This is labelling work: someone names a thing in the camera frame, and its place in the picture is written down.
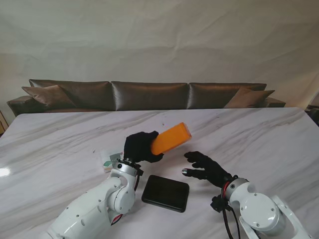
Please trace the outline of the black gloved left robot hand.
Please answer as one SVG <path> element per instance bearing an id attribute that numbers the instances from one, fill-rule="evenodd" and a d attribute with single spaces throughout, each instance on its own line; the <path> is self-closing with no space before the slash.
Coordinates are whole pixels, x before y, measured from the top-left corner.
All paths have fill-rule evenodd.
<path id="1" fill-rule="evenodd" d="M 124 145 L 124 159 L 133 163 L 159 162 L 163 158 L 163 154 L 155 155 L 151 151 L 151 145 L 158 135 L 157 131 L 152 131 L 138 132 L 128 136 Z"/>

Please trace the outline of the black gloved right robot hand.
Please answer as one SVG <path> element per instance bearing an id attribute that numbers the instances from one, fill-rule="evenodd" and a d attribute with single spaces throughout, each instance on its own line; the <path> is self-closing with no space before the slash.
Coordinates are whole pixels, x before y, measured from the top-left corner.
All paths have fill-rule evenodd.
<path id="1" fill-rule="evenodd" d="M 233 181 L 233 176 L 230 173 L 225 171 L 216 161 L 198 151 L 187 152 L 184 157 L 189 163 L 192 163 L 194 168 L 182 170 L 182 174 L 186 177 L 207 180 L 218 188 Z"/>

